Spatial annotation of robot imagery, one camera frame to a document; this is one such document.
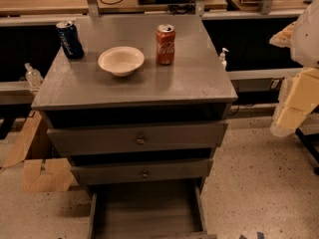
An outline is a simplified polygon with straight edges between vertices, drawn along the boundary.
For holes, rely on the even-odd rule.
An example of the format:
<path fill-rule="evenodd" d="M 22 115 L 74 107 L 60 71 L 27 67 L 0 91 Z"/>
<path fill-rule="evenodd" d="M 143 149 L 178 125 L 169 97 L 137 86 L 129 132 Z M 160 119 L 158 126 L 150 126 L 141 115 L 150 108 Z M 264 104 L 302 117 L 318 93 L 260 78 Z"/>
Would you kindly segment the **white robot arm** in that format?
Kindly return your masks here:
<path fill-rule="evenodd" d="M 313 0 L 298 19 L 273 35 L 271 45 L 289 48 L 303 69 L 281 85 L 270 131 L 288 136 L 319 106 L 319 0 Z"/>

